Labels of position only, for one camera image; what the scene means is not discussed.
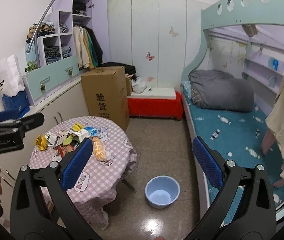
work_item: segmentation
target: teal mattress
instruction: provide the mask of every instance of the teal mattress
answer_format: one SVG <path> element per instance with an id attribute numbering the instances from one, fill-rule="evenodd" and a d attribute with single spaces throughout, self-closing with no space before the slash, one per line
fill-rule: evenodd
<path id="1" fill-rule="evenodd" d="M 281 179 L 281 166 L 284 163 L 280 150 L 275 143 L 272 150 L 264 156 L 261 151 L 261 143 L 266 133 L 266 115 L 256 107 L 250 113 L 238 113 L 223 110 L 201 109 L 193 105 L 187 97 L 187 92 L 183 93 L 189 104 L 192 120 L 197 136 L 201 136 L 206 144 L 213 150 L 218 151 L 225 160 L 234 160 L 239 166 L 254 168 L 257 164 L 266 167 L 271 185 Z M 218 137 L 212 135 L 220 130 Z M 218 190 L 208 184 L 210 203 L 213 202 Z M 234 217 L 237 206 L 240 202 L 243 188 L 239 187 L 232 206 L 225 217 L 224 223 L 229 224 Z M 281 188 L 273 188 L 273 194 L 279 200 L 275 206 L 284 201 L 284 185 Z"/>

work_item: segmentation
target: teal drawer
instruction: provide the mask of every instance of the teal drawer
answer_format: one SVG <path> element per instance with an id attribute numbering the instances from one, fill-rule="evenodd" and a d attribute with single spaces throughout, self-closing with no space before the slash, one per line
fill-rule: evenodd
<path id="1" fill-rule="evenodd" d="M 71 56 L 55 62 L 55 69 L 60 84 L 74 77 L 80 72 L 77 56 Z"/>
<path id="2" fill-rule="evenodd" d="M 55 71 L 55 63 L 51 63 L 27 73 L 26 79 L 34 100 L 59 84 L 57 73 Z"/>

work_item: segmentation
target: metal screw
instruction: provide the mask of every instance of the metal screw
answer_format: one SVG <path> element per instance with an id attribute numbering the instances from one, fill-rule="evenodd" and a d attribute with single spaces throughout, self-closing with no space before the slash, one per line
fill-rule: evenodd
<path id="1" fill-rule="evenodd" d="M 50 167 L 51 167 L 51 168 L 56 168 L 58 165 L 59 165 L 58 162 L 51 162 L 51 163 L 50 163 Z"/>
<path id="2" fill-rule="evenodd" d="M 258 168 L 260 171 L 264 171 L 264 166 L 263 166 L 262 164 L 257 165 L 257 168 Z"/>
<path id="3" fill-rule="evenodd" d="M 21 171 L 26 171 L 27 168 L 28 168 L 27 165 L 23 165 L 23 166 L 21 166 L 20 170 L 21 170 Z"/>
<path id="4" fill-rule="evenodd" d="M 227 161 L 226 164 L 229 165 L 230 167 L 234 167 L 235 166 L 235 162 L 232 161 L 232 160 Z"/>

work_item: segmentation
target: pink checkered tablecloth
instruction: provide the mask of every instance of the pink checkered tablecloth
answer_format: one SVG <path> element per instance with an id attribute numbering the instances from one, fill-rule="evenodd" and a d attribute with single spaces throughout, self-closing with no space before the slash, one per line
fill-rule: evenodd
<path id="1" fill-rule="evenodd" d="M 109 166 L 104 166 L 92 155 L 80 176 L 85 180 L 78 180 L 74 188 L 69 189 L 67 193 L 88 223 L 101 223 L 107 226 L 108 214 L 102 207 L 115 199 L 115 186 L 123 174 L 133 171 L 137 154 L 125 132 L 113 121 L 102 117 L 73 118 L 55 126 L 50 132 L 57 134 L 60 130 L 69 130 L 77 122 L 83 127 L 93 126 L 98 129 L 103 145 L 111 153 L 113 162 Z M 47 167 L 50 162 L 56 160 L 56 154 L 57 151 L 53 147 L 48 147 L 43 152 L 35 147 L 30 159 L 30 168 Z M 42 192 L 46 202 L 51 201 L 47 188 L 43 187 Z"/>

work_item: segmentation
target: bed frame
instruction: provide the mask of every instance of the bed frame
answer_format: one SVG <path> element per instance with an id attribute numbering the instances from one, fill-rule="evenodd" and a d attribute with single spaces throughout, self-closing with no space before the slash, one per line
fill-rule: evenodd
<path id="1" fill-rule="evenodd" d="M 230 3 L 233 1 L 234 7 L 231 10 Z M 201 11 L 201 44 L 200 49 L 194 60 L 184 68 L 181 76 L 182 81 L 187 81 L 192 70 L 200 67 L 208 47 L 209 29 L 222 28 L 232 25 L 242 24 L 270 24 L 284 26 L 284 0 L 250 0 L 249 4 L 244 6 L 244 0 L 220 0 Z M 228 38 L 237 40 L 234 34 L 224 33 Z M 250 53 L 251 46 L 248 43 L 246 53 Z M 182 104 L 186 115 L 187 124 L 191 141 L 196 137 L 194 123 L 190 114 L 189 105 L 184 93 L 181 93 Z M 197 181 L 200 201 L 200 217 L 202 218 L 210 206 L 208 186 L 206 176 L 201 166 L 195 159 L 197 170 Z M 277 220 L 284 217 L 284 202 L 277 207 Z"/>

